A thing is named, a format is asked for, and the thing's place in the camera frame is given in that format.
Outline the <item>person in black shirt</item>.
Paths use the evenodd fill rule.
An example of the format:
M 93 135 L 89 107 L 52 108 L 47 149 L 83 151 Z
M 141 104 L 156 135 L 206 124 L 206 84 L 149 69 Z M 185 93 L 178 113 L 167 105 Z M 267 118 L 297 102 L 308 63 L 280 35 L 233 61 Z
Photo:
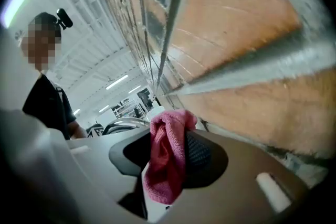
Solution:
M 29 93 L 23 112 L 39 119 L 48 128 L 59 130 L 66 140 L 70 140 L 68 125 L 75 121 L 76 117 L 64 90 L 44 74 Z

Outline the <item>person's left forearm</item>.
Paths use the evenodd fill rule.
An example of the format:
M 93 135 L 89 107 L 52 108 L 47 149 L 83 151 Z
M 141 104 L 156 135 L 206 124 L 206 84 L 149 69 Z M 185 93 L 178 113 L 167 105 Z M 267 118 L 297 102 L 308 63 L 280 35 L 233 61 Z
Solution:
M 87 138 L 88 133 L 83 129 L 77 121 L 68 124 L 68 131 L 71 139 Z

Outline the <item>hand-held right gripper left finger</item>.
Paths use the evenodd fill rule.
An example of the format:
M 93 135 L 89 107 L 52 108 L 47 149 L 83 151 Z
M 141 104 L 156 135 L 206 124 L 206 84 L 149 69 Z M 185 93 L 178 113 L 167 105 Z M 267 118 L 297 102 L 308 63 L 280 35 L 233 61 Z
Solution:
M 135 189 L 149 160 L 150 131 L 129 130 L 68 142 L 75 159 L 92 182 L 114 201 Z

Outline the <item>pink cloth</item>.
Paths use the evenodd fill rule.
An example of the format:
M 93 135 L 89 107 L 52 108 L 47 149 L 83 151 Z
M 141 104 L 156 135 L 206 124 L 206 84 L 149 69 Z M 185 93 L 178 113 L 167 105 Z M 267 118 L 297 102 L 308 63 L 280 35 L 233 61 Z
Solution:
M 165 110 L 150 123 L 150 160 L 143 187 L 148 196 L 171 205 L 182 192 L 186 175 L 185 131 L 194 130 L 197 117 L 188 110 Z

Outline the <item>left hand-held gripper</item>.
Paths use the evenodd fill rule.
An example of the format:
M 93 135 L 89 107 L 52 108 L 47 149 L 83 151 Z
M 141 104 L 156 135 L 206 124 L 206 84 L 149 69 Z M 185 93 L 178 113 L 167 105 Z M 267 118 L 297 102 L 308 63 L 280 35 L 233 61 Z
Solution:
M 102 136 L 104 127 L 101 124 L 94 124 L 93 126 L 86 129 L 87 137 L 98 137 Z

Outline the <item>chrome faucet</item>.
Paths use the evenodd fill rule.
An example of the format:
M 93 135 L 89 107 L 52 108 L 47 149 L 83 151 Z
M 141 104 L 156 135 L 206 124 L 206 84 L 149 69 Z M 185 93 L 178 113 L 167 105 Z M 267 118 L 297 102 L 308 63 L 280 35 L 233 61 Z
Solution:
M 134 117 L 118 118 L 110 122 L 103 130 L 102 135 L 120 133 L 124 131 L 134 130 L 141 127 L 149 127 L 150 123 L 143 119 Z

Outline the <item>background shelf rack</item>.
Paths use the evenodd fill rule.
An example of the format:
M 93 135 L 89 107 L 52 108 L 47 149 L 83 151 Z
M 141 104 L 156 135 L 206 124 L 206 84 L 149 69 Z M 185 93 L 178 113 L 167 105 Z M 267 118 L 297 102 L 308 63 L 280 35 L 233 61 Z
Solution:
M 153 108 L 148 88 L 137 89 L 112 108 L 116 118 L 134 117 L 144 119 Z

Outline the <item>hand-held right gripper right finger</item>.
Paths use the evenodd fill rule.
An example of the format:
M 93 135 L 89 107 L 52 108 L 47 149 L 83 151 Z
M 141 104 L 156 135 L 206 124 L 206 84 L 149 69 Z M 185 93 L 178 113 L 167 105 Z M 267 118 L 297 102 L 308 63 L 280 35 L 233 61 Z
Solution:
M 183 191 L 167 224 L 279 224 L 305 198 L 305 183 L 262 149 L 205 131 L 189 131 L 205 164 L 187 162 Z

